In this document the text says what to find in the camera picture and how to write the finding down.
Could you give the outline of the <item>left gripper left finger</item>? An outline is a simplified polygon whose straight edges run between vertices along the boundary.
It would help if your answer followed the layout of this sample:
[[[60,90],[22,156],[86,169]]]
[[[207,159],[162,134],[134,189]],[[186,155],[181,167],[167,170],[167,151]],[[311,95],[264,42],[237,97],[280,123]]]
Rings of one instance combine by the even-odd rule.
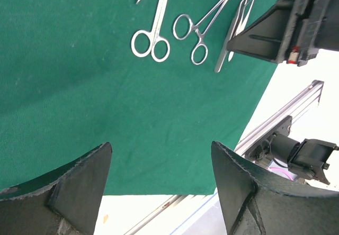
[[[93,234],[111,166],[103,143],[79,158],[1,191],[1,234]]]

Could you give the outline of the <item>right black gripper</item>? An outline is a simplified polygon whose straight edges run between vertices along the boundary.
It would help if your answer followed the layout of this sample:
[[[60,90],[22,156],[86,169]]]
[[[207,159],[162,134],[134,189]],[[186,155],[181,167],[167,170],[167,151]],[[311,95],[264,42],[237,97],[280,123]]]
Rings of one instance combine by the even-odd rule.
[[[338,51],[338,0],[277,2],[240,34],[227,49],[257,59],[281,63],[287,31],[286,63],[304,66],[320,49]]]

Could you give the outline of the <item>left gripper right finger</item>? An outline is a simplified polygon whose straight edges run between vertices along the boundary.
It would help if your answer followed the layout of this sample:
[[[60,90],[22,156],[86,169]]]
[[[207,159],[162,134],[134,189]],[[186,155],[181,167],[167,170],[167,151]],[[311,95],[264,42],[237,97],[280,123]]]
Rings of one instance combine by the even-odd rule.
[[[283,178],[212,142],[227,234],[338,234],[338,192]]]

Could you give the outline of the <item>steel scalpel handle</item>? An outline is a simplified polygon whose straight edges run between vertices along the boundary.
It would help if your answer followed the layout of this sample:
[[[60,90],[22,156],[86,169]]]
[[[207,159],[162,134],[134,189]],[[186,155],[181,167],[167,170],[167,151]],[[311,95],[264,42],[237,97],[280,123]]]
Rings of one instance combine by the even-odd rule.
[[[222,66],[224,64],[224,61],[226,59],[226,55],[229,53],[228,56],[228,62],[230,62],[233,58],[234,52],[229,52],[229,50],[227,49],[227,44],[228,42],[234,38],[235,36],[237,36],[238,34],[240,34],[248,21],[249,15],[251,13],[253,4],[254,4],[255,0],[241,0],[238,9],[235,13],[235,16],[230,24],[230,27],[228,29],[228,33],[225,37],[223,46],[222,46],[222,50],[220,52],[218,61],[216,63],[216,66],[214,68],[214,72],[215,73],[219,73],[222,69]]]

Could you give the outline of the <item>steel hemostat forceps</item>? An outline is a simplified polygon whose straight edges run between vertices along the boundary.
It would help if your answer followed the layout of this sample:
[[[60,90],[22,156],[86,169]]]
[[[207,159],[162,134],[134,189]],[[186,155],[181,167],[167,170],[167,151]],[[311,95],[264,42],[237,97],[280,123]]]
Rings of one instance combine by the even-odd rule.
[[[204,42],[205,36],[207,35],[208,31],[210,30],[211,26],[214,24],[216,18],[219,16],[223,8],[226,6],[229,0],[219,0],[215,3],[215,5],[197,22],[194,23],[192,17],[188,14],[180,14],[174,21],[173,24],[173,36],[177,40],[185,40],[191,33],[195,33],[197,35],[197,43],[195,44],[194,48],[191,51],[191,62],[198,66],[205,62],[209,50],[207,45]],[[187,20],[188,22],[188,30],[185,35],[179,35],[176,29],[177,24],[182,19]],[[204,49],[204,56],[199,61],[196,61],[194,56],[197,50],[200,48]]]

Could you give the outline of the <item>steel surgical scissors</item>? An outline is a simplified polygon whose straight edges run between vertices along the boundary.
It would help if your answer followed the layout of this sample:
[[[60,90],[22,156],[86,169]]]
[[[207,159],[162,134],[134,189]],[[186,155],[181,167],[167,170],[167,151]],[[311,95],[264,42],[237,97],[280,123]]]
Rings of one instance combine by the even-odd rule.
[[[168,0],[158,0],[153,25],[150,31],[138,30],[132,36],[131,50],[132,50],[132,53],[136,57],[143,58],[151,54],[154,61],[164,62],[170,55],[170,43],[168,42],[166,38],[163,38],[160,36],[160,30],[161,30],[162,22],[163,22],[165,11],[166,11],[167,1]],[[135,47],[136,38],[141,34],[145,35],[149,40],[149,47],[143,53],[137,51]],[[166,54],[162,58],[158,58],[155,55],[155,47],[159,42],[165,42],[166,44]]]

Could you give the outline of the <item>green surgical drape cloth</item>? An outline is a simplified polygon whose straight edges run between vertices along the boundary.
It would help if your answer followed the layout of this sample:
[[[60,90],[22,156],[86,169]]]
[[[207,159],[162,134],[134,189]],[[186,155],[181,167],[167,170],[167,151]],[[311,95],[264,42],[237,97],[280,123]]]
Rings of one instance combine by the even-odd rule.
[[[240,0],[229,0],[205,37],[172,34],[219,0],[168,0],[161,63],[136,57],[158,0],[1,0],[1,189],[24,183],[109,142],[107,195],[212,194],[213,141],[230,148],[250,121],[276,65],[235,55],[214,72]],[[276,0],[255,0],[256,20]]]

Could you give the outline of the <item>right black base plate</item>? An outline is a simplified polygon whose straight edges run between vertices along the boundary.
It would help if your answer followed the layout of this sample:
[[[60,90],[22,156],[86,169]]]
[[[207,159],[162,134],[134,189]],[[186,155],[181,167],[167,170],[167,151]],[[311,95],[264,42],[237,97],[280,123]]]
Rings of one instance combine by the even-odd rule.
[[[277,135],[283,135],[285,137],[289,136],[292,119],[293,117],[291,115],[287,115],[273,126],[273,128],[269,129],[268,132],[264,133],[258,140],[255,140],[250,148],[245,151],[245,159],[254,161],[256,164],[261,162],[266,162],[268,164],[269,161],[272,160],[270,145],[273,142],[273,139]]]

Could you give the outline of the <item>aluminium rail frame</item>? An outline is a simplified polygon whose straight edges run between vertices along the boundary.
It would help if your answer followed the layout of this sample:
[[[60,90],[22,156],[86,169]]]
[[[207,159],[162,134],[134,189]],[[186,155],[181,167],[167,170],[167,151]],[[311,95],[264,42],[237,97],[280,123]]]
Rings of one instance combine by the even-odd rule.
[[[275,132],[289,135],[291,126],[318,105],[323,86],[323,81],[314,80],[266,121],[242,137],[235,151],[245,155],[247,150],[258,147],[269,134]],[[140,199],[138,221],[126,234],[206,234],[209,229],[226,234],[217,190],[211,195],[171,195],[159,206],[155,206],[155,195],[140,196]]]

